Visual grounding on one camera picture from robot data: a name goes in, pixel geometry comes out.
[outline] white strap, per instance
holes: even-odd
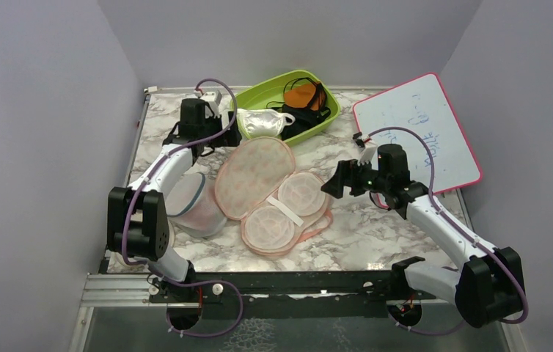
[[[283,117],[285,118],[286,126],[292,125],[296,121],[296,118],[294,117],[294,115],[288,114],[287,112],[283,113]]]
[[[304,223],[304,221],[300,219],[300,216],[297,216],[296,213],[294,213],[290,208],[287,207],[287,205],[283,204],[277,198],[269,196],[266,200],[268,201],[268,203],[279,208],[279,210],[282,211],[288,218],[290,218],[291,221],[294,221],[294,224],[302,226],[302,224]]]

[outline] whiteboard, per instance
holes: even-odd
[[[354,104],[359,131],[400,126],[422,137],[434,159],[434,193],[478,182],[482,177],[458,118],[439,77],[428,73]],[[372,137],[378,145],[395,143],[406,151],[411,180],[430,185],[430,160],[421,143],[403,131],[384,131]]]

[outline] orange face mask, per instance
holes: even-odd
[[[326,102],[326,92],[321,82],[302,84],[283,93],[283,101],[292,108],[317,111]]]

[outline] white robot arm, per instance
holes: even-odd
[[[199,98],[182,100],[180,122],[164,140],[153,164],[126,188],[115,187],[109,193],[107,244],[113,252],[122,252],[125,217],[131,199],[139,192],[134,210],[142,211],[142,221],[130,221],[126,250],[129,257],[147,263],[153,271],[176,282],[192,279],[192,264],[183,259],[169,243],[169,226],[164,199],[177,181],[202,155],[205,147],[234,147],[241,136],[234,124],[219,138],[183,147],[189,142],[214,136],[229,125],[218,106],[220,92],[206,92]]]
[[[392,291],[405,296],[413,290],[431,293],[454,304],[474,327],[520,312],[524,307],[520,256],[510,247],[498,249],[483,240],[446,211],[426,186],[410,180],[406,152],[399,144],[381,145],[377,151],[378,171],[369,160],[374,153],[364,152],[368,160],[339,161],[322,191],[336,198],[343,196],[344,186],[353,196],[368,191],[383,194],[391,209],[430,236],[458,268],[451,271],[421,257],[409,258],[392,266]]]

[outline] round mesh pouch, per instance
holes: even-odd
[[[214,199],[214,182],[201,173],[182,177],[165,205],[170,219],[192,237],[212,236],[227,222]]]
[[[279,200],[296,215],[309,216],[322,208],[326,194],[320,190],[322,182],[309,172],[288,177],[279,187]]]
[[[248,242],[260,249],[279,249],[294,237],[294,223],[277,207],[261,207],[251,213],[244,226]]]

